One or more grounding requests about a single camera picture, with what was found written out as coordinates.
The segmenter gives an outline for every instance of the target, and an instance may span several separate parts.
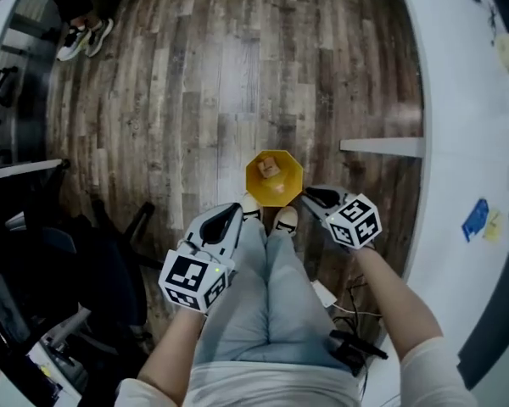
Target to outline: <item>black chair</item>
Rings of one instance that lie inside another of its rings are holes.
[[[77,270],[84,279],[79,303],[113,321],[141,326],[147,320],[147,299],[139,266],[161,270],[162,264],[134,252],[131,240],[148,222],[154,206],[145,203],[124,233],[111,222],[101,200],[94,200],[92,209],[99,228],[87,227],[88,220],[80,217],[72,232],[80,256]]]
[[[80,361],[89,372],[83,404],[112,405],[119,381],[135,376],[147,359],[130,329],[147,319],[139,265],[159,270],[162,264],[134,252],[130,241],[137,230],[143,231],[154,206],[144,204],[125,233],[116,230],[98,200],[93,208],[99,228],[83,216],[65,218],[57,213],[63,174],[62,168],[54,171],[50,181],[22,204],[23,231],[9,231],[5,226],[16,209],[9,207],[11,199],[4,197],[9,194],[0,187],[0,276],[29,322],[29,332],[21,336],[12,321],[0,321],[0,369],[33,404],[52,405],[56,388],[26,355],[81,304],[92,312],[84,327],[86,333],[67,337],[60,351],[48,350],[59,360],[67,362],[71,357]],[[83,341],[86,335],[115,349],[116,354],[97,354],[94,344]],[[105,385],[98,384],[104,380]]]

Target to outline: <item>jeans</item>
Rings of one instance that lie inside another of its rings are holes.
[[[285,231],[266,237],[259,220],[247,219],[233,259],[238,273],[210,310],[194,365],[240,360],[350,370],[328,353],[335,327]]]

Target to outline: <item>wooden floor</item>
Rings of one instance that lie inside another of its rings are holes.
[[[52,73],[48,155],[72,161],[63,194],[72,214],[90,214],[96,194],[125,228],[150,201],[137,249],[162,258],[195,215],[241,198],[244,166],[261,149],[287,149],[305,185],[341,184],[377,203],[378,249],[402,272],[420,160],[338,150],[346,137],[422,135],[402,0],[124,0],[115,23],[97,57]],[[352,309],[346,287],[358,268],[304,210],[300,224],[308,274]],[[158,273],[143,274],[158,339],[169,314]],[[368,287],[353,291],[360,309],[377,309]],[[361,318],[363,337],[378,330]]]

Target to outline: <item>yellow sticky note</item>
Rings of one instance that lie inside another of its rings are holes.
[[[51,372],[49,371],[49,369],[46,366],[40,366],[40,369],[45,374],[45,376],[51,378]]]
[[[486,220],[483,238],[492,243],[500,240],[501,231],[503,230],[503,214],[498,209],[491,209],[489,218]]]

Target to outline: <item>shoe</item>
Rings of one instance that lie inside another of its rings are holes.
[[[241,208],[243,210],[243,221],[251,218],[262,221],[264,210],[250,194],[245,193],[243,199],[241,199]]]
[[[298,227],[298,212],[293,207],[281,208],[273,221],[272,231],[285,231],[293,237]]]
[[[92,31],[91,39],[89,39],[85,55],[89,58],[94,56],[102,48],[105,37],[113,30],[114,22],[111,18],[102,20],[102,27],[97,31]]]
[[[64,45],[59,49],[57,59],[62,62],[73,59],[87,45],[91,37],[92,32],[85,26],[78,28],[71,25],[64,39]]]

